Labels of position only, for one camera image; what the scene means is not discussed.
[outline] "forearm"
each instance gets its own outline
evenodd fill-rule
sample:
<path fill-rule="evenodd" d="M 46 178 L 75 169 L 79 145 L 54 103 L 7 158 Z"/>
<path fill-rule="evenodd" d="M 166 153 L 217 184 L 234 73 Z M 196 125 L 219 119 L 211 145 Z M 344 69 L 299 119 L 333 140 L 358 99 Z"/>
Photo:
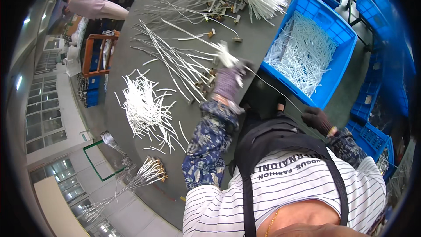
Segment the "forearm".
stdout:
<path fill-rule="evenodd" d="M 219 101 L 201 103 L 202 118 L 194 130 L 182 164 L 187 190 L 201 185 L 221 186 L 225 162 L 222 155 L 238 129 L 237 115 Z"/>
<path fill-rule="evenodd" d="M 338 130 L 334 135 L 328 136 L 328 141 L 332 152 L 355 169 L 367 157 L 364 150 L 355 143 L 351 132 L 346 127 Z"/>

